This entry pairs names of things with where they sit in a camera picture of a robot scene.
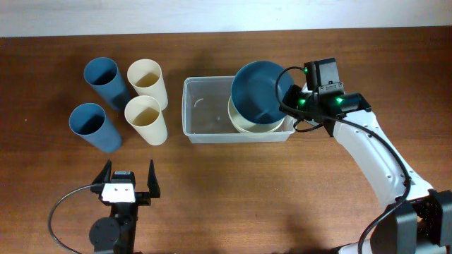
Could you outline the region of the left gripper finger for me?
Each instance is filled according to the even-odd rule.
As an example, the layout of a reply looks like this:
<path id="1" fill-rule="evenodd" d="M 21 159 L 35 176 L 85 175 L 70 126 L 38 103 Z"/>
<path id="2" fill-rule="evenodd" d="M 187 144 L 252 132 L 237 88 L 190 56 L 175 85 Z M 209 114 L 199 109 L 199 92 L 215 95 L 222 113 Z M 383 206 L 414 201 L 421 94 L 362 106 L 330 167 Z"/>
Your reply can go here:
<path id="1" fill-rule="evenodd" d="M 155 165 L 153 160 L 151 160 L 149 164 L 147 186 L 150 198 L 160 198 L 160 187 L 155 174 Z"/>
<path id="2" fill-rule="evenodd" d="M 95 177 L 90 187 L 92 193 L 101 193 L 104 185 L 110 182 L 112 162 L 107 160 L 101 172 Z"/>

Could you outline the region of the blue bowl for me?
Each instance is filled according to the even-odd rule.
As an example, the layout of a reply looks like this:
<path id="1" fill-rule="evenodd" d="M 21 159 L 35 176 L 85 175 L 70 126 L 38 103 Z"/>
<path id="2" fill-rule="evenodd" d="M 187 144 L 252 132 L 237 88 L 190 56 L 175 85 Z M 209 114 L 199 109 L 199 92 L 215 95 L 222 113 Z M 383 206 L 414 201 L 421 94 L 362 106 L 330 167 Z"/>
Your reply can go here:
<path id="1" fill-rule="evenodd" d="M 295 82 L 284 68 L 271 61 L 255 61 L 241 68 L 231 87 L 236 110 L 248 121 L 271 124 L 286 114 L 279 110 L 277 96 L 283 98 Z"/>

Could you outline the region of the cream bowl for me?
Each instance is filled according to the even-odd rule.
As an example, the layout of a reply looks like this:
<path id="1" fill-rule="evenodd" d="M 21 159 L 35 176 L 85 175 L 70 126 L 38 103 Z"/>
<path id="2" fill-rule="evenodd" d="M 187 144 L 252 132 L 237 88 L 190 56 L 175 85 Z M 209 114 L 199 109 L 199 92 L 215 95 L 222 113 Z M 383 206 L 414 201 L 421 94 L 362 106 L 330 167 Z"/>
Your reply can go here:
<path id="1" fill-rule="evenodd" d="M 248 122 L 232 122 L 232 125 L 240 133 L 270 133 L 276 131 L 283 123 L 283 120 L 271 124 L 256 124 Z"/>
<path id="2" fill-rule="evenodd" d="M 232 103 L 232 98 L 230 97 L 228 100 L 228 115 L 230 118 L 231 122 L 248 122 L 248 123 L 252 123 L 248 120 L 246 120 L 242 115 L 239 114 L 239 112 L 235 109 L 233 103 Z"/>

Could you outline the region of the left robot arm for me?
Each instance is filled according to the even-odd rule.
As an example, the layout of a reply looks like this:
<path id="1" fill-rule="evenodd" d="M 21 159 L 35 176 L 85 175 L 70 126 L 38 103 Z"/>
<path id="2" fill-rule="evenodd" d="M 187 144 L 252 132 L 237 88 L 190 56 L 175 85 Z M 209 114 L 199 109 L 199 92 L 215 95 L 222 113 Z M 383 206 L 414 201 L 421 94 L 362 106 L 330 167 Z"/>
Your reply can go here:
<path id="1" fill-rule="evenodd" d="M 133 253 L 138 208 L 151 205 L 160 197 L 154 162 L 150 162 L 146 192 L 135 191 L 136 179 L 132 171 L 112 171 L 107 161 L 96 176 L 90 191 L 99 195 L 102 204 L 110 207 L 107 217 L 98 219 L 90 228 L 89 240 L 95 253 Z"/>

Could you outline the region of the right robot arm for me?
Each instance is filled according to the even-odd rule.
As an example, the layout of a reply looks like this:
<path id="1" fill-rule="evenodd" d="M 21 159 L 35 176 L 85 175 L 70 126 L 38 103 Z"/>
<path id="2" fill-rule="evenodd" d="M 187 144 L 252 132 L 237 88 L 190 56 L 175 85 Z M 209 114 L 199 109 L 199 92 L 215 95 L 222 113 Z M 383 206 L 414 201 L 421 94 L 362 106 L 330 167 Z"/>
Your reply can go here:
<path id="1" fill-rule="evenodd" d="M 306 62 L 307 83 L 278 96 L 281 112 L 297 123 L 324 127 L 352 156 L 383 212 L 358 242 L 332 253 L 450 253 L 451 191 L 438 192 L 403 159 L 382 131 L 371 105 L 346 93 L 334 58 Z"/>

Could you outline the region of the clear plastic container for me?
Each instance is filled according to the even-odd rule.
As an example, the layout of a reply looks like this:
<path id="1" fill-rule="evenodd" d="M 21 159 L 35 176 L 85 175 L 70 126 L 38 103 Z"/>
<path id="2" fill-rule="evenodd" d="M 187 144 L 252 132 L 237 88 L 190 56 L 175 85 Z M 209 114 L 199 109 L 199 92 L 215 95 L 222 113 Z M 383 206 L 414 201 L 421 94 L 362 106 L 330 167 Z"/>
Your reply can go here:
<path id="1" fill-rule="evenodd" d="M 227 112 L 232 76 L 190 77 L 184 81 L 182 127 L 192 143 L 285 142 L 294 132 L 294 119 L 286 116 L 271 133 L 240 133 Z"/>

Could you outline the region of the blue cup front left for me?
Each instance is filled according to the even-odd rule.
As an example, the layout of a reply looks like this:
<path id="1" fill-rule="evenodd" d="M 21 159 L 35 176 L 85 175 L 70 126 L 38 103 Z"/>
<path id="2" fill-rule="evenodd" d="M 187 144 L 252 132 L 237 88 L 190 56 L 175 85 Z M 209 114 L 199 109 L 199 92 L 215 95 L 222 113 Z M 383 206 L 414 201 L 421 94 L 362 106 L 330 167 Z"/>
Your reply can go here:
<path id="1" fill-rule="evenodd" d="M 105 110 L 96 103 L 77 106 L 69 117 L 70 129 L 97 149 L 111 153 L 121 147 L 122 139 Z"/>

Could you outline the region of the blue cup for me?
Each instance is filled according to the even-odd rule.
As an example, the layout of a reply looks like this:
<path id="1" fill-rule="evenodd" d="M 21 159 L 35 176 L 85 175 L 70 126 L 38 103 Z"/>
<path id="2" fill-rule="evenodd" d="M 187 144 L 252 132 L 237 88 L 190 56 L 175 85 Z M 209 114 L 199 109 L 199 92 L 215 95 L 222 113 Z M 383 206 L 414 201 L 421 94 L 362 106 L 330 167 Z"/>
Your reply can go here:
<path id="1" fill-rule="evenodd" d="M 96 103 L 77 106 L 69 117 L 70 129 L 97 149 L 111 153 L 121 147 L 122 139 L 105 110 Z"/>
<path id="2" fill-rule="evenodd" d="M 111 108 L 123 111 L 131 100 L 117 63 L 108 57 L 98 57 L 84 68 L 85 81 Z"/>

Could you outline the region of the cream cup front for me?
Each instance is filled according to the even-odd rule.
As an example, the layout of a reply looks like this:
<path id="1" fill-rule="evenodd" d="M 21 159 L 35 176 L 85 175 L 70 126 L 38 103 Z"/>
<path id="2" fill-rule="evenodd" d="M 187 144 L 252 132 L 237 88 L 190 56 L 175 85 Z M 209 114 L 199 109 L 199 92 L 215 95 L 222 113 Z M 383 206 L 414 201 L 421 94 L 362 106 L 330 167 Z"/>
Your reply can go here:
<path id="1" fill-rule="evenodd" d="M 126 121 L 150 145 L 161 145 L 167 137 L 167 127 L 159 102 L 151 96 L 140 95 L 125 107 Z"/>

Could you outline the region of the cream cup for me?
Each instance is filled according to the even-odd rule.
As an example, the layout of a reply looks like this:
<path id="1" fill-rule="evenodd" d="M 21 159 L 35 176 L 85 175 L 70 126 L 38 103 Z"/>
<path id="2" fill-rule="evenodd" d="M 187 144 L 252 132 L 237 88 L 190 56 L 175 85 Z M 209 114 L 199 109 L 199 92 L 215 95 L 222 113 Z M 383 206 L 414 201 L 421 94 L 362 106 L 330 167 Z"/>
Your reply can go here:
<path id="1" fill-rule="evenodd" d="M 127 71 L 127 79 L 138 95 L 154 97 L 161 110 L 168 105 L 167 91 L 160 65 L 151 59 L 133 62 Z"/>
<path id="2" fill-rule="evenodd" d="M 167 137 L 167 127 L 159 102 L 151 96 L 140 95 L 125 107 L 126 121 L 150 145 L 161 145 Z"/>

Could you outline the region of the blue cup back left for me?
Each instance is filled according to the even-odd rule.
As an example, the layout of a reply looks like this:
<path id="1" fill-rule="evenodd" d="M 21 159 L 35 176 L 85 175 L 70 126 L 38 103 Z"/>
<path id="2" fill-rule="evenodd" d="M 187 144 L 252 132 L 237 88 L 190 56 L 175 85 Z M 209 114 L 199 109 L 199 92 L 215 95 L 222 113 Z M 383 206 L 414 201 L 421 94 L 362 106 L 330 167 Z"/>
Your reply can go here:
<path id="1" fill-rule="evenodd" d="M 84 68 L 85 81 L 111 108 L 123 111 L 131 100 L 117 63 L 108 57 L 98 57 Z"/>

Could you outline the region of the cream cup back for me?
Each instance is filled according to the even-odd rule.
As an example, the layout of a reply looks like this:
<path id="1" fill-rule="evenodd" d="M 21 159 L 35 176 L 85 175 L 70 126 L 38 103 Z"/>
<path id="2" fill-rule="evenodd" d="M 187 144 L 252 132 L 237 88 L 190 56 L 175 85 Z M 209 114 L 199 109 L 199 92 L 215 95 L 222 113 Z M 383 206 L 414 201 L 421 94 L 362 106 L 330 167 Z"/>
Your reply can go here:
<path id="1" fill-rule="evenodd" d="M 151 59 L 133 62 L 127 71 L 127 79 L 138 95 L 154 97 L 161 110 L 168 105 L 167 91 L 160 65 Z"/>

